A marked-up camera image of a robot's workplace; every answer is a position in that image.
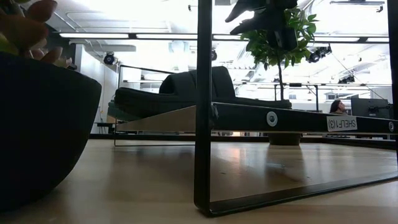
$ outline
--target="black planter pot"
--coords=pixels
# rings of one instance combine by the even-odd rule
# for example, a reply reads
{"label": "black planter pot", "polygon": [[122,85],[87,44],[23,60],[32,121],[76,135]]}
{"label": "black planter pot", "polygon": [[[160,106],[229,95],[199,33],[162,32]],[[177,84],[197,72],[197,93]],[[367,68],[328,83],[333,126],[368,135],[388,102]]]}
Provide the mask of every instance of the black planter pot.
{"label": "black planter pot", "polygon": [[299,146],[301,134],[294,133],[269,133],[269,144],[275,146]]}
{"label": "black planter pot", "polygon": [[100,96],[89,77],[0,52],[0,211],[43,197],[70,173]]}

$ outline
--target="shelf label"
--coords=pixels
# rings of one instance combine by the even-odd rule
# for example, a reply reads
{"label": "shelf label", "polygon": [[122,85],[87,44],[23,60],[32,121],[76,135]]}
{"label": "shelf label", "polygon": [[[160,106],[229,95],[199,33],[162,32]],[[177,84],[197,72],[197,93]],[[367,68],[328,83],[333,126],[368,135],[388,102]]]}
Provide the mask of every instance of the shelf label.
{"label": "shelf label", "polygon": [[355,116],[327,116],[328,131],[358,130]]}

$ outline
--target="fluorescent light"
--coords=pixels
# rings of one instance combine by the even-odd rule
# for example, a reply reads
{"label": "fluorescent light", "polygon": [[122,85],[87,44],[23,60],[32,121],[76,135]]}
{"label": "fluorescent light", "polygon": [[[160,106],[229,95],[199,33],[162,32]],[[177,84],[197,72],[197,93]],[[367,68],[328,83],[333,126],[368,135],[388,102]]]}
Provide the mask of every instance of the fluorescent light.
{"label": "fluorescent light", "polygon": [[156,81],[156,80],[123,80],[124,82],[127,83],[162,83],[161,80]]}
{"label": "fluorescent light", "polygon": [[317,37],[315,36],[316,42],[357,42],[358,37]]}
{"label": "fluorescent light", "polygon": [[367,42],[383,42],[383,43],[390,42],[388,37],[383,37],[383,38],[373,38],[373,37],[371,37],[371,38],[368,38],[366,41]]}
{"label": "fluorescent light", "polygon": [[241,40],[240,35],[213,35],[214,40]]}
{"label": "fluorescent light", "polygon": [[64,38],[79,38],[79,39],[128,39],[129,34],[100,34],[100,33],[61,33]]}
{"label": "fluorescent light", "polygon": [[197,34],[137,34],[137,39],[197,40]]}

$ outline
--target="spotlight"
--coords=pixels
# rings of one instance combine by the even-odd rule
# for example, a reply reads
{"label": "spotlight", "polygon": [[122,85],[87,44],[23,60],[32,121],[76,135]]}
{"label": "spotlight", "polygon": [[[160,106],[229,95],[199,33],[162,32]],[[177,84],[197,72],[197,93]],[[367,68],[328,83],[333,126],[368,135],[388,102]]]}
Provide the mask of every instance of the spotlight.
{"label": "spotlight", "polygon": [[349,84],[354,82],[355,82],[355,77],[353,75],[350,75],[348,77],[342,78],[341,80],[338,80],[337,84]]}
{"label": "spotlight", "polygon": [[114,52],[107,52],[104,57],[104,63],[106,65],[114,65],[118,62],[118,59],[114,56]]}
{"label": "spotlight", "polygon": [[212,61],[217,60],[217,53],[216,53],[216,50],[215,50],[215,49],[212,49],[212,50],[211,50],[211,60],[212,60]]}
{"label": "spotlight", "polygon": [[326,55],[332,53],[330,45],[328,47],[318,47],[314,52],[311,53],[310,58],[308,59],[309,63],[316,63],[321,58],[326,57]]}

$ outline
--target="black couch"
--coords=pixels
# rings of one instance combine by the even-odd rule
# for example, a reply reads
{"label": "black couch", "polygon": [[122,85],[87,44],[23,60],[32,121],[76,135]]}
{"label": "black couch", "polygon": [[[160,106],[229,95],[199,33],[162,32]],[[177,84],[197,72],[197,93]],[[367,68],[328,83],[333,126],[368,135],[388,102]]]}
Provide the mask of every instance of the black couch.
{"label": "black couch", "polygon": [[[212,101],[238,105],[290,109],[289,100],[262,101],[236,97],[232,79],[225,67],[212,68]],[[130,88],[116,90],[115,105],[138,118],[146,118],[195,105],[197,71],[169,75],[158,93]]]}

